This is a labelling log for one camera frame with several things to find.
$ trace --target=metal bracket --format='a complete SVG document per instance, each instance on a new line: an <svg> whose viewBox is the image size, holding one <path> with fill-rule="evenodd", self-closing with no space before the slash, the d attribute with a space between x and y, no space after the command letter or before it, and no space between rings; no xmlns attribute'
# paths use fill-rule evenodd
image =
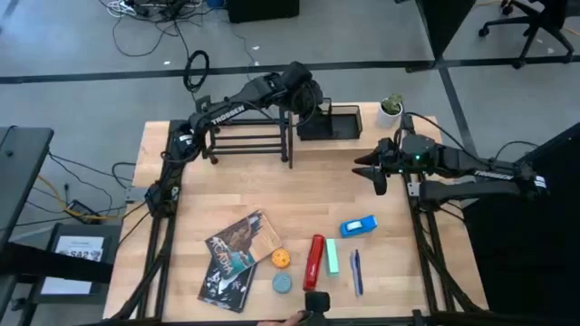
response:
<svg viewBox="0 0 580 326"><path fill-rule="evenodd" d="M419 182L410 182L407 184L407 191L409 191L410 197L418 197L419 196Z"/></svg>
<svg viewBox="0 0 580 326"><path fill-rule="evenodd" d="M133 204L135 202L145 201L145 194L148 188L145 187L128 187L125 190L125 203Z"/></svg>

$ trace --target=chair wheel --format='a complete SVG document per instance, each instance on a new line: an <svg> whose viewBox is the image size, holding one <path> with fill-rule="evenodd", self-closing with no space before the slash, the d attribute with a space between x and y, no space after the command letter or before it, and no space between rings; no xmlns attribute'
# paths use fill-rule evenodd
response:
<svg viewBox="0 0 580 326"><path fill-rule="evenodd" d="M489 28L483 27L479 30L479 37L486 37L489 34Z"/></svg>
<svg viewBox="0 0 580 326"><path fill-rule="evenodd" d="M514 63L512 63L512 66L516 69L519 69L525 65L526 61L524 59L517 59Z"/></svg>
<svg viewBox="0 0 580 326"><path fill-rule="evenodd" d="M506 5L503 8L501 8L501 14L502 15L511 15L511 13L514 12L514 7L511 5Z"/></svg>

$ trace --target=office chair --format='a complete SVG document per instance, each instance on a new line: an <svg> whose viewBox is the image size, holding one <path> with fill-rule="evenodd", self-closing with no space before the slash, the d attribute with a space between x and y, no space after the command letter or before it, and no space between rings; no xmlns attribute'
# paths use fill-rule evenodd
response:
<svg viewBox="0 0 580 326"><path fill-rule="evenodd" d="M543 28L548 33L552 34L552 36L554 36L568 50L568 54L562 61L563 63L570 63L573 58L572 54L574 53L574 47L562 34L561 29L564 26L564 20L568 16L578 14L575 12L578 4L572 5L575 0L532 0L530 2L534 3L536 1L539 1L542 5L544 5L544 10L541 12L538 12L536 9L528 5L524 5L516 0L504 0L502 2L503 14L511 14L513 10L512 6L514 5L523 11L526 16L497 19L495 21L485 23L483 28L479 30L479 36L485 37L489 34L489 27L492 25L529 24L529 27L524 32L524 36L527 36L524 50L519 55L519 58L517 58L517 60L512 64L516 69L519 69L526 64L526 54L529 51L532 42L534 42L537 31L540 28Z"/></svg>

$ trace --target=orange ball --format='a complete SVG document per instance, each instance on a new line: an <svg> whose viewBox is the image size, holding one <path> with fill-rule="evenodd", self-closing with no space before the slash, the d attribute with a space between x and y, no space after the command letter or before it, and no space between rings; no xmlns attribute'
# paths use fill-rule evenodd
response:
<svg viewBox="0 0 580 326"><path fill-rule="evenodd" d="M272 264L278 268L286 268L290 264L290 254L282 248L272 253Z"/></svg>

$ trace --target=book cover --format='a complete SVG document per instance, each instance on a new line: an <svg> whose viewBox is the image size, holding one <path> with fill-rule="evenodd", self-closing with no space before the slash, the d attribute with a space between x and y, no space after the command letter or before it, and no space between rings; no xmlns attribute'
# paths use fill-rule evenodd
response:
<svg viewBox="0 0 580 326"><path fill-rule="evenodd" d="M242 312L255 269L256 267L252 266L234 277L224 279L218 263L212 259L198 299L232 312Z"/></svg>
<svg viewBox="0 0 580 326"><path fill-rule="evenodd" d="M244 272L282 246L280 237L259 210L206 240L225 279Z"/></svg>

